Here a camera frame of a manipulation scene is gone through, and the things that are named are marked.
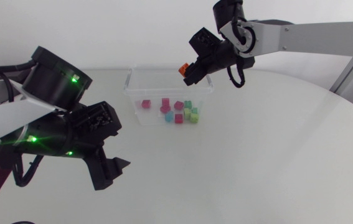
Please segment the cube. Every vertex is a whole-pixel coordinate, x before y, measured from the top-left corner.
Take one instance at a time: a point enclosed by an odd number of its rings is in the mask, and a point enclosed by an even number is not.
[[[166,114],[171,110],[171,107],[170,106],[162,106],[159,110],[161,112],[163,112],[164,114]]]
[[[184,107],[191,109],[191,108],[192,108],[192,103],[191,103],[191,101],[190,101],[190,100],[185,101],[185,102],[184,102]]]
[[[191,123],[197,123],[197,122],[199,122],[199,115],[192,113],[192,114],[190,115],[190,122],[191,122]]]
[[[141,102],[141,107],[143,107],[144,109],[148,109],[151,106],[151,101],[150,100],[143,100],[143,102]]]
[[[184,119],[190,119],[190,114],[191,114],[190,109],[184,108],[183,112],[184,112]]]
[[[163,99],[162,99],[162,105],[163,105],[163,106],[170,106],[170,104],[169,104],[169,98],[163,98]]]
[[[183,110],[183,107],[184,107],[184,103],[183,102],[180,102],[180,101],[177,101],[174,105],[175,109],[176,110]]]
[[[183,123],[183,114],[175,114],[175,123],[182,124]]]
[[[173,111],[169,111],[168,113],[165,114],[165,120],[166,122],[172,122],[172,120],[174,119],[174,112]]]

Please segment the clear plastic box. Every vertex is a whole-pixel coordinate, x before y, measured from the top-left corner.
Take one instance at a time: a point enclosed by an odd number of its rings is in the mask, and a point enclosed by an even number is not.
[[[175,102],[191,101],[192,107],[198,109],[198,114],[202,114],[203,105],[207,95],[212,93],[214,86],[209,75],[201,80],[197,85],[187,86],[177,67],[163,66],[136,66],[129,69],[128,77],[125,81],[125,94],[131,98],[135,114],[140,124],[174,124],[165,120],[165,114],[160,111],[162,99],[169,98],[171,110],[174,114],[183,114],[184,110],[177,110]],[[150,108],[143,108],[143,100],[150,100]],[[190,123],[184,118],[183,124]]]

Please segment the white table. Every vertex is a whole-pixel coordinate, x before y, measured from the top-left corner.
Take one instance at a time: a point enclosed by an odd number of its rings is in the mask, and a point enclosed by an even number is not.
[[[223,71],[197,125],[140,126],[125,70],[87,74],[82,103],[106,100],[123,125],[106,155],[131,165],[96,192],[82,160],[45,157],[27,187],[9,176],[0,223],[353,223],[353,105],[341,97],[254,70],[236,89]]]

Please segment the pink cube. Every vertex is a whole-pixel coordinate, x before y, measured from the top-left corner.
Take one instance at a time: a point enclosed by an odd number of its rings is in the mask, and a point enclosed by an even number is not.
[[[143,107],[144,109],[148,109],[151,106],[151,101],[150,100],[143,100],[143,102],[141,102],[141,107]]]
[[[184,103],[183,102],[180,102],[180,101],[177,101],[174,105],[175,109],[177,110],[183,110],[183,107],[184,107]]]
[[[170,106],[170,104],[169,104],[169,98],[163,98],[163,99],[162,99],[162,105],[163,105],[163,106]]]
[[[175,114],[175,123],[182,124],[183,123],[183,114]]]
[[[170,112],[171,107],[170,106],[162,106],[159,110],[166,114],[166,113]]]

